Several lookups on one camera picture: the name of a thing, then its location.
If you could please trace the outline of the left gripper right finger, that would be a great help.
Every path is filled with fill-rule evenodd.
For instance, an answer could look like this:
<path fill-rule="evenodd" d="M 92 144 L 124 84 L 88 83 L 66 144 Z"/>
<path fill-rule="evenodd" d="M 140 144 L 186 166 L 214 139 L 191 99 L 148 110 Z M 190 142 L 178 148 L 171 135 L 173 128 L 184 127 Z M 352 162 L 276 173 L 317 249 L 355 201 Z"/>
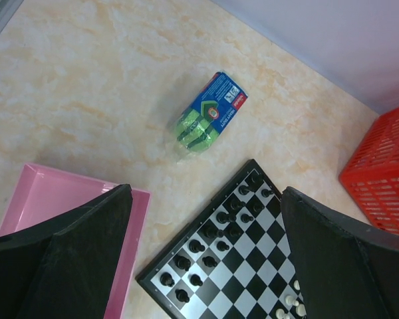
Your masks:
<path fill-rule="evenodd" d="M 399 236 L 293 187 L 281 212 L 308 318 L 399 318 Z"/>

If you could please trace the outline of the black white chess board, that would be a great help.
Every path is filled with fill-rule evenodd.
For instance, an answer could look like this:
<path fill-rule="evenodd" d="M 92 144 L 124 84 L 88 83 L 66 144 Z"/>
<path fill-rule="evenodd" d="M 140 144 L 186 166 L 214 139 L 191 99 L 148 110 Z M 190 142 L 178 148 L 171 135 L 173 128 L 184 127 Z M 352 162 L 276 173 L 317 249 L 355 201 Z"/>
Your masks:
<path fill-rule="evenodd" d="M 295 290 L 281 194 L 248 160 L 210 204 L 137 276 L 172 318 L 276 318 Z"/>

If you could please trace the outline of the white pawn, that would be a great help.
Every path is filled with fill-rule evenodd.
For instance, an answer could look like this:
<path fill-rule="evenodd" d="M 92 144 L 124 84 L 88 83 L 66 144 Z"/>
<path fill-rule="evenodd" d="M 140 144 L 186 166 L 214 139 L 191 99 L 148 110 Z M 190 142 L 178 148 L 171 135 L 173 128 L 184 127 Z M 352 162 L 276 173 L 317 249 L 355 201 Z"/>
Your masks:
<path fill-rule="evenodd" d="M 298 305 L 300 305 L 300 302 L 292 295 L 286 295 L 285 297 L 285 304 L 287 306 L 294 306 L 297 307 Z"/>
<path fill-rule="evenodd" d="M 276 309 L 275 317 L 276 319 L 290 319 L 290 316 L 281 308 Z"/>
<path fill-rule="evenodd" d="M 299 281 L 298 280 L 294 281 L 293 286 L 294 286 L 295 290 L 300 290 L 300 285 L 299 285 Z"/>

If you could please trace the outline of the pink plastic tray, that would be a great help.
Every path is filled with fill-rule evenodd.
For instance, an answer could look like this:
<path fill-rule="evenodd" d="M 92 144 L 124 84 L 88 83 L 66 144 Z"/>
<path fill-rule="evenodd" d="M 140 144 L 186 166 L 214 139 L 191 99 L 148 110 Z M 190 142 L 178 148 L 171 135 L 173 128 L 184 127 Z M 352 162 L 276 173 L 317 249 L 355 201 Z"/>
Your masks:
<path fill-rule="evenodd" d="M 74 209 L 116 187 L 115 183 L 26 163 L 0 225 L 0 237 Z M 132 210 L 105 318 L 123 318 L 151 193 L 132 189 Z"/>

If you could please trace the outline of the blue green sponge pack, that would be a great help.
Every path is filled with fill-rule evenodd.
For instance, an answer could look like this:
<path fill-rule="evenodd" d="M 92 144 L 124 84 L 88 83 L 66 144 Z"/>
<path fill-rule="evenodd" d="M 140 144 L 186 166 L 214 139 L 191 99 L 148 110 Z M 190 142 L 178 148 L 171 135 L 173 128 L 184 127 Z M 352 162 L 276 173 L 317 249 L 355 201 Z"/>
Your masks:
<path fill-rule="evenodd" d="M 249 98 L 223 70 L 168 124 L 166 149 L 180 161 L 210 149 Z"/>

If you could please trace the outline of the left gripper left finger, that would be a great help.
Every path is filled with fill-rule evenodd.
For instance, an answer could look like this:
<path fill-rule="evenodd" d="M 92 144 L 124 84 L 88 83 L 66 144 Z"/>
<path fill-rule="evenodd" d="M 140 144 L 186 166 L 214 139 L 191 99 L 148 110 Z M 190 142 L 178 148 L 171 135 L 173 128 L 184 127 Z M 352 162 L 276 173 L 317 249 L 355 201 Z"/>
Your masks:
<path fill-rule="evenodd" d="M 0 318 L 103 318 L 131 209 L 122 184 L 1 236 Z"/>

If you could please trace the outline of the red plastic basket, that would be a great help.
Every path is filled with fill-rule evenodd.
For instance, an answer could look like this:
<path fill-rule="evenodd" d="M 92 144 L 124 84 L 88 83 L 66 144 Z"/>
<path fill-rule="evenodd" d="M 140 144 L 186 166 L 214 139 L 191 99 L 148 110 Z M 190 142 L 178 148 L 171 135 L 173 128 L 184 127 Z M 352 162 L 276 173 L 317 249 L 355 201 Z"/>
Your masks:
<path fill-rule="evenodd" d="M 399 107 L 375 120 L 339 181 L 371 225 L 399 235 Z"/>

